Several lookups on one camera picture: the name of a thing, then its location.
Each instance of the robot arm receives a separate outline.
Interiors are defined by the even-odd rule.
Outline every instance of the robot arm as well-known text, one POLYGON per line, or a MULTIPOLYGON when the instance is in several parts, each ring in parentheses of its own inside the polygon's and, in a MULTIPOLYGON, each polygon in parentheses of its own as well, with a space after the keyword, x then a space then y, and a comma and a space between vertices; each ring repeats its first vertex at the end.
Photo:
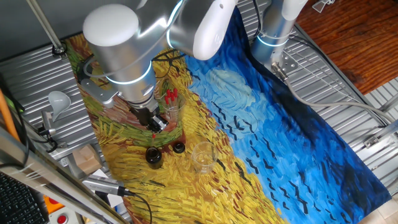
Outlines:
MULTIPOLYGON (((235 0, 147 0, 135 11, 120 4, 95 9, 85 19, 83 34, 109 74, 114 91, 107 95, 118 94, 143 126, 161 132, 168 122, 154 98, 152 58, 167 44, 200 60, 211 58, 222 44, 235 5, 235 0)), ((103 90, 90 79, 81 83, 87 83, 82 87, 97 100, 113 105, 100 100, 103 90)))

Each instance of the red button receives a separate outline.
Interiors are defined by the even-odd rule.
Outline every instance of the red button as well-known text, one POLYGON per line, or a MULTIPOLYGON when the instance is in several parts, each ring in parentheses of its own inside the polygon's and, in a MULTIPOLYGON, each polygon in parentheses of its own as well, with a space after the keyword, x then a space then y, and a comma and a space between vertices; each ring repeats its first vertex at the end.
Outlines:
POLYGON ((66 217, 65 215, 60 215, 60 216, 58 217, 58 219, 57 219, 57 222, 58 222, 59 224, 64 224, 64 223, 67 222, 67 217, 66 217))
POLYGON ((53 204, 53 205, 58 204, 58 202, 57 202, 56 200, 52 199, 52 198, 49 198, 49 201, 50 201, 50 203, 53 204))

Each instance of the black bottle cap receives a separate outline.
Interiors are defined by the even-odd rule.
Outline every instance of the black bottle cap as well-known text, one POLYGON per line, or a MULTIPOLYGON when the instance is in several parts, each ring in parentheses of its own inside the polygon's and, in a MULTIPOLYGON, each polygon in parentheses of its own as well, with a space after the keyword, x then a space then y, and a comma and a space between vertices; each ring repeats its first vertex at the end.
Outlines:
POLYGON ((149 147, 145 153, 145 158, 148 163, 156 164, 162 160, 162 153, 155 147, 149 147))
POLYGON ((174 143, 174 145, 173 145, 173 151, 175 152, 175 153, 183 153, 184 151, 185 151, 185 145, 184 145, 184 143, 182 143, 182 142, 176 142, 176 143, 174 143))

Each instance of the metal rail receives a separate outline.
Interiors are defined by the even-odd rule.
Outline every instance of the metal rail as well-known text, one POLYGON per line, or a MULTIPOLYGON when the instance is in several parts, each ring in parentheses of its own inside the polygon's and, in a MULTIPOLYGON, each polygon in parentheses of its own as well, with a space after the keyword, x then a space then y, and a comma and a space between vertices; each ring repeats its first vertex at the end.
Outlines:
POLYGON ((55 34, 54 30, 52 29, 49 20, 47 20, 46 16, 43 13, 43 10, 40 8, 39 4, 36 0, 26 0, 29 4, 30 8, 32 9, 33 13, 36 15, 37 20, 42 25, 44 31, 47 33, 48 37, 51 40, 51 43, 55 47, 55 52, 57 54, 64 53, 65 49, 63 48, 60 39, 55 34))
MULTIPOLYGON (((28 136, 35 133, 28 131, 28 136)), ((0 162, 20 162, 25 158, 26 147, 0 128, 0 162)), ((127 223, 109 205, 74 178, 42 148, 33 148, 25 169, 4 167, 1 172, 17 179, 39 192, 48 195, 96 223, 127 223)))

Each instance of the orange object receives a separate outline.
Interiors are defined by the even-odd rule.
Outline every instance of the orange object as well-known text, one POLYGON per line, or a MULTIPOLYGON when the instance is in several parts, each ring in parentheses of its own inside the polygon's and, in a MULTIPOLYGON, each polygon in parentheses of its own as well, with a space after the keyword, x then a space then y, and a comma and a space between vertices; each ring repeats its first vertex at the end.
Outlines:
POLYGON ((45 205, 47 206, 47 210, 49 211, 49 214, 51 214, 57 210, 60 210, 61 208, 64 207, 64 205, 62 205, 61 203, 58 203, 56 200, 54 200, 46 195, 43 195, 43 198, 44 198, 45 205))
POLYGON ((1 90, 0 90, 0 111, 1 111, 2 117, 4 118, 4 122, 6 123, 8 132, 16 140, 21 141, 21 140, 19 140, 17 129, 15 128, 14 122, 12 120, 10 109, 8 108, 6 99, 1 90))

